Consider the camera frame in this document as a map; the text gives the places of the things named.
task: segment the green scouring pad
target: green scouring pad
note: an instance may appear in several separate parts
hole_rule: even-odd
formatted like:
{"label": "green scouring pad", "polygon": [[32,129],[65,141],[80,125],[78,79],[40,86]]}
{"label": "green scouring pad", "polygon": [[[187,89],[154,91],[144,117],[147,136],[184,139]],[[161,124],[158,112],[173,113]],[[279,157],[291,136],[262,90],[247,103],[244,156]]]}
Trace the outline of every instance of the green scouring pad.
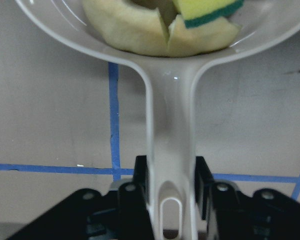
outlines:
{"label": "green scouring pad", "polygon": [[244,0],[173,0],[186,28],[195,28],[239,9]]}

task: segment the yellow sponge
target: yellow sponge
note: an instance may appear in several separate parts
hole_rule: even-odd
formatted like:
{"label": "yellow sponge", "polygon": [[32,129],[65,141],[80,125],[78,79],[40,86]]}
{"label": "yellow sponge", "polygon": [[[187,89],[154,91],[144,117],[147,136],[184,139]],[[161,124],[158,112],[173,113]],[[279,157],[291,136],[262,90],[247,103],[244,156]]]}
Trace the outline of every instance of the yellow sponge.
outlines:
{"label": "yellow sponge", "polygon": [[221,16],[226,17],[239,9],[244,0],[173,0],[185,26],[195,28]]}

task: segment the hanging hole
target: hanging hole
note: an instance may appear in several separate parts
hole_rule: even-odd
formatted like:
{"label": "hanging hole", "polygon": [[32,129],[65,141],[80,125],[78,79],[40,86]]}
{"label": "hanging hole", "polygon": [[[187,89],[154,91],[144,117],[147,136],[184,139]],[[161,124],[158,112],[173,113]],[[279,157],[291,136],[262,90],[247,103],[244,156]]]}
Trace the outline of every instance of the hanging hole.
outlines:
{"label": "hanging hole", "polygon": [[179,235],[181,220],[180,203],[174,198],[169,198],[161,207],[163,236],[169,240],[176,239]]}

